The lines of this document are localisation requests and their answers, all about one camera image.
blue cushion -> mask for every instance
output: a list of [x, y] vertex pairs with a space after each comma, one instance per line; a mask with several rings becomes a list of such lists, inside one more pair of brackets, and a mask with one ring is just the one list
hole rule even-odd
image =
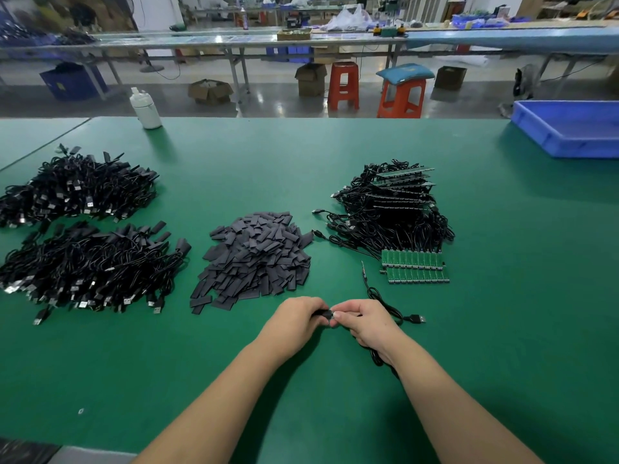
[[404, 83], [409, 80], [427, 80], [434, 78], [434, 73], [423, 65], [407, 63], [399, 67], [387, 68], [379, 71], [376, 75], [384, 78], [392, 85]]

spray can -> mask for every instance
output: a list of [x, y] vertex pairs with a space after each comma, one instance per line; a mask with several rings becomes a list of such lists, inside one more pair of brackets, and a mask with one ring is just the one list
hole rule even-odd
[[245, 11], [245, 8], [241, 8], [241, 17], [243, 18], [243, 30], [249, 30], [250, 24], [247, 21], [247, 11]]
[[148, 92], [140, 92], [137, 88], [131, 88], [131, 92], [133, 94], [129, 100], [142, 126], [146, 130], [158, 129], [161, 127], [163, 124], [161, 123], [159, 112], [157, 112], [151, 95]]

stack of circuit boards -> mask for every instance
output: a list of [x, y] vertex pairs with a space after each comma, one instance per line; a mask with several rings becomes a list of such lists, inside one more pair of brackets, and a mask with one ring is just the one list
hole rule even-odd
[[381, 262], [389, 283], [449, 283], [441, 252], [383, 250]]

person's left hand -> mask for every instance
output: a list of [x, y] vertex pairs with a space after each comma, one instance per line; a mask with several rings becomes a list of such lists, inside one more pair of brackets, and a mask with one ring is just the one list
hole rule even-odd
[[319, 325], [329, 325], [324, 316], [312, 316], [318, 309], [329, 309], [329, 306], [317, 297], [287, 299], [264, 324], [256, 343], [283, 363], [301, 350]]

stool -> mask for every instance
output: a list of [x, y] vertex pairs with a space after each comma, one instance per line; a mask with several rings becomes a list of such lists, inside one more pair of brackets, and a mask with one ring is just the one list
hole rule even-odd
[[[348, 73], [348, 82], [340, 84], [342, 75]], [[337, 110], [339, 101], [355, 101], [355, 109], [359, 108], [359, 67], [355, 62], [336, 62], [331, 65], [329, 80], [329, 109]]]
[[[391, 83], [384, 82], [381, 103], [378, 104], [377, 118], [383, 119], [421, 119], [423, 107], [423, 93], [425, 92], [425, 80], [410, 80], [396, 86], [396, 98], [393, 101], [385, 101], [387, 91]], [[408, 101], [411, 89], [422, 88], [419, 96], [419, 104]]]
[[[383, 95], [378, 105], [376, 117], [388, 119], [421, 118], [426, 80], [434, 78], [434, 73], [431, 70], [417, 63], [407, 63], [400, 67], [381, 70], [376, 75], [384, 79]], [[386, 100], [390, 86], [396, 87], [396, 97], [393, 101]], [[408, 101], [408, 96], [413, 88], [421, 88], [418, 104]]]

